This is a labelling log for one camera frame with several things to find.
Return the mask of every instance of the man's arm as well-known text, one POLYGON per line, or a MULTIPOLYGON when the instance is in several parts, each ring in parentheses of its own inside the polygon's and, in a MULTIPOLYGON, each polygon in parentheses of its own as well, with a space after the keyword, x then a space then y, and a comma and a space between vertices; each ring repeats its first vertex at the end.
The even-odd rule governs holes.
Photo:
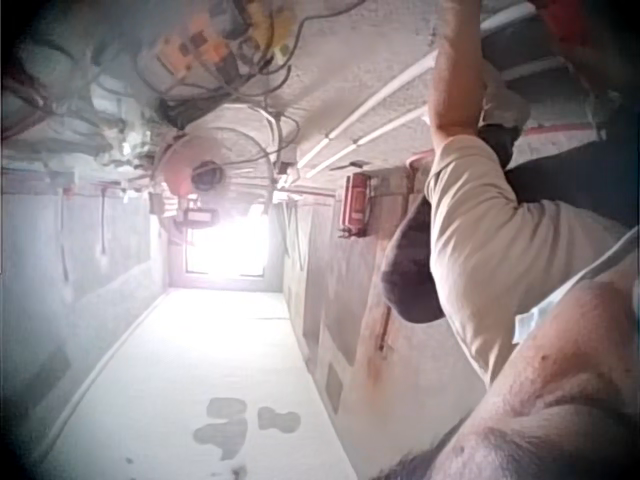
POLYGON ((476 135, 485 92, 480 42, 481 0, 444 0, 429 123, 436 154, 451 137, 476 135))

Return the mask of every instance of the white pipe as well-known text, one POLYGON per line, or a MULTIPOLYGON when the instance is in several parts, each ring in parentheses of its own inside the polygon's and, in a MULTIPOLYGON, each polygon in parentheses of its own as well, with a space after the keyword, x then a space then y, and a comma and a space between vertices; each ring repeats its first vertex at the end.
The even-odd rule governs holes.
POLYGON ((321 141, 318 145, 316 145, 316 146, 313 148, 313 150, 311 150, 309 153, 307 153, 307 154, 302 158, 302 160, 300 160, 300 161, 298 162, 298 168, 302 168, 302 167, 304 167, 304 166, 309 162, 309 160, 311 160, 313 157, 315 157, 315 156, 318 154, 318 152, 319 152, 320 150, 322 150, 324 147, 326 147, 327 145, 329 145, 329 142, 330 142, 330 141, 331 141, 331 140, 330 140, 329 138, 327 138, 327 137, 323 138, 323 139, 322 139, 322 141, 321 141))
POLYGON ((416 118, 422 117, 426 112, 427 112, 427 106, 423 105, 422 107, 416 108, 414 110, 411 110, 410 112, 405 113, 404 115, 399 116, 395 120, 391 120, 389 123, 387 123, 387 124, 383 125, 382 127, 374 130, 373 132, 369 133, 368 135, 365 135, 364 137, 362 137, 360 140, 357 140, 352 145, 349 145, 347 148, 345 148, 345 149, 341 150, 340 152, 336 153, 333 157, 329 158, 328 160, 325 160, 320 165, 318 165, 313 170, 311 170, 309 173, 307 173, 305 175, 305 177, 306 178, 313 177, 318 172, 324 170, 325 168, 327 168, 332 163, 337 162, 338 160, 340 160, 345 155, 353 152, 355 149, 360 148, 360 147, 366 145, 369 142, 372 142, 376 138, 381 137, 382 135, 384 135, 386 133, 389 133, 390 131, 395 130, 398 127, 401 127, 405 123, 409 123, 410 121, 415 120, 416 118))
POLYGON ((355 143, 352 145, 349 145, 347 148, 345 148, 344 150, 341 150, 340 152, 336 153, 333 157, 329 158, 328 160, 325 160, 324 162, 322 162, 320 165, 318 165, 316 168, 314 168, 313 170, 311 170, 309 173, 307 173, 306 177, 307 178, 311 178, 313 177, 316 173, 318 173, 320 170, 324 170, 326 167, 328 167, 329 165, 331 165, 334 162, 337 162, 338 160, 340 160, 342 157, 344 157, 345 155, 353 152, 356 148, 358 148, 358 145, 356 145, 355 143))
POLYGON ((410 112, 405 113, 404 115, 396 118, 395 120, 391 120, 386 125, 374 130, 368 135, 365 135, 360 140, 356 141, 356 145, 359 147, 362 145, 366 145, 367 143, 375 140, 378 137, 381 137, 385 133, 390 132, 391 130, 395 130, 396 128, 404 125, 405 123, 410 122, 411 120, 415 120, 416 118, 420 118, 427 113, 427 106, 423 105, 415 110, 411 110, 410 112))
MULTIPOLYGON (((528 2, 520 3, 509 7, 495 15, 489 17, 482 22, 480 28, 482 35, 490 35, 491 33, 507 27, 512 23, 525 20, 535 14, 536 10, 533 5, 528 2)), ((334 128, 316 147, 314 147, 307 155, 304 156, 300 162, 298 162, 298 168, 304 167, 309 161, 315 157, 329 142, 335 139, 338 135, 344 132, 347 128, 357 122, 363 115, 369 110, 373 109, 382 100, 395 93, 397 90, 405 86, 407 83, 416 79, 423 73, 427 72, 434 67, 438 51, 434 50, 430 52, 426 57, 422 58, 407 70, 402 72, 396 78, 391 80, 382 89, 373 94, 362 105, 356 108, 347 118, 345 118, 336 128, 334 128)))
MULTIPOLYGON (((534 60, 532 62, 523 63, 522 65, 518 65, 517 67, 510 68, 509 70, 505 70, 500 73, 500 76, 505 81, 516 80, 518 78, 526 77, 528 75, 533 75, 534 73, 546 72, 548 70, 554 70, 558 67, 565 66, 565 62, 559 57, 547 57, 540 60, 534 60)), ((409 123, 412 120, 422 117, 427 113, 427 106, 423 105, 414 110, 411 110, 404 115, 396 118, 395 120, 391 120, 389 123, 383 125, 382 127, 377 128, 373 132, 365 135, 360 140, 357 140, 353 145, 348 146, 344 150, 338 152, 333 157, 328 160, 325 160, 316 168, 311 170, 306 178, 311 178, 316 175, 321 170, 325 169, 332 163, 340 160, 342 157, 347 155, 348 153, 353 152, 356 148, 360 148, 367 143, 375 140, 382 135, 385 135, 392 130, 404 125, 405 123, 409 123)))

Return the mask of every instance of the cable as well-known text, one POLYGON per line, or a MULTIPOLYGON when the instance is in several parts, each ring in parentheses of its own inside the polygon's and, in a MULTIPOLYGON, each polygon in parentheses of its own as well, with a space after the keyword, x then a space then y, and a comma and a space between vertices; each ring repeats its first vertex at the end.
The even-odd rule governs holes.
POLYGON ((114 90, 113 88, 107 87, 104 83, 102 83, 102 81, 99 78, 95 81, 95 85, 98 88, 104 90, 105 92, 110 93, 111 95, 116 95, 116 96, 122 97, 122 98, 135 98, 130 93, 120 92, 118 90, 114 90))
POLYGON ((74 64, 78 64, 78 59, 65 47, 60 45, 59 43, 45 37, 31 36, 29 41, 34 45, 39 47, 48 48, 49 50, 53 50, 55 52, 61 53, 69 60, 71 60, 74 64))
MULTIPOLYGON (((260 93, 244 93, 239 91, 235 86, 229 85, 228 83, 225 82, 224 78, 222 78, 222 76, 215 71, 215 69, 211 68, 202 58, 202 55, 200 54, 200 51, 195 48, 191 42, 185 42, 185 45, 187 45, 187 48, 189 49, 191 55, 193 55, 193 58, 196 59, 196 61, 198 62, 198 65, 200 65, 200 67, 207 72, 211 77, 213 77, 219 84, 220 86, 226 90, 231 96, 233 97, 239 97, 239 98, 261 98, 261 97, 265 97, 267 95, 271 95, 272 93, 277 92, 278 90, 280 90, 282 87, 284 87, 284 85, 289 81, 289 77, 291 77, 291 68, 287 68, 287 71, 284 75, 284 77, 282 78, 282 80, 275 86, 268 88, 267 90, 260 92, 260 93)), ((249 74, 245 77, 242 77, 242 80, 244 82, 244 85, 246 85, 251 79, 254 78, 253 74, 249 74)))
POLYGON ((293 60, 293 56, 295 55, 296 50, 298 49, 298 46, 300 45, 300 39, 302 38, 302 30, 304 28, 305 23, 310 22, 312 20, 324 20, 324 19, 328 19, 328 18, 335 18, 335 17, 339 17, 341 15, 345 15, 345 14, 355 10, 359 6, 363 5, 366 1, 367 0, 358 0, 353 5, 351 5, 349 7, 346 7, 346 8, 343 8, 342 10, 338 10, 337 12, 325 13, 325 14, 321 14, 321 15, 309 15, 307 17, 304 17, 300 21, 300 24, 298 25, 298 31, 296 32, 296 38, 295 38, 295 40, 293 42, 293 47, 291 48, 291 52, 289 53, 289 56, 277 68, 275 68, 275 69, 273 69, 271 71, 265 71, 262 74, 263 75, 273 75, 274 73, 278 73, 278 72, 282 71, 284 68, 286 68, 291 63, 291 60, 293 60))

